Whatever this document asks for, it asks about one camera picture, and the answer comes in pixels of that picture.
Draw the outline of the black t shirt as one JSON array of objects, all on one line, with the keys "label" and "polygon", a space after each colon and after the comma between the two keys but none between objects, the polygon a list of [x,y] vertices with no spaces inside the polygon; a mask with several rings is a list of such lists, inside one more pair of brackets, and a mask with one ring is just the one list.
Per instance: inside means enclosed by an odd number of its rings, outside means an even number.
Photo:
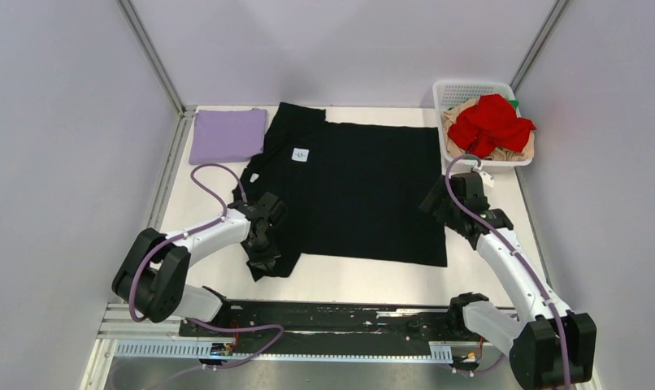
[{"label": "black t shirt", "polygon": [[440,174],[435,128],[333,123],[280,103],[233,192],[273,193],[287,208],[275,272],[252,277],[287,277],[303,254],[445,267],[445,230],[419,210]]}]

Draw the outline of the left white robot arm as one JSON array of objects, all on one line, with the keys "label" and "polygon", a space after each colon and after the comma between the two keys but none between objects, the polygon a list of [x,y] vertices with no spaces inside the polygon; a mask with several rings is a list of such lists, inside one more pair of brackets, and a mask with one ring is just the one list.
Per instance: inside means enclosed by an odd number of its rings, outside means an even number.
[{"label": "left white robot arm", "polygon": [[161,233],[149,227],[134,240],[112,281],[139,320],[160,323],[171,316],[199,320],[213,336],[232,325],[226,298],[207,287],[187,283],[189,268],[230,245],[240,245],[253,276],[269,275],[280,260],[275,230],[287,214],[274,194],[259,200],[235,201],[223,212],[193,227]]}]

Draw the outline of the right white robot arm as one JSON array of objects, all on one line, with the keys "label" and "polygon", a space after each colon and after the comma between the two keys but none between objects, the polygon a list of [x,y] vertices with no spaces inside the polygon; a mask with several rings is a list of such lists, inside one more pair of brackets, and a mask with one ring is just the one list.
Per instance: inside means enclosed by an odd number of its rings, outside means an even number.
[{"label": "right white robot arm", "polygon": [[516,312],[511,318],[481,294],[461,294],[450,302],[450,334],[464,340],[474,333],[497,347],[523,389],[590,381],[594,320],[572,310],[537,273],[510,218],[490,206],[481,173],[441,176],[419,208],[468,241],[491,267]]}]

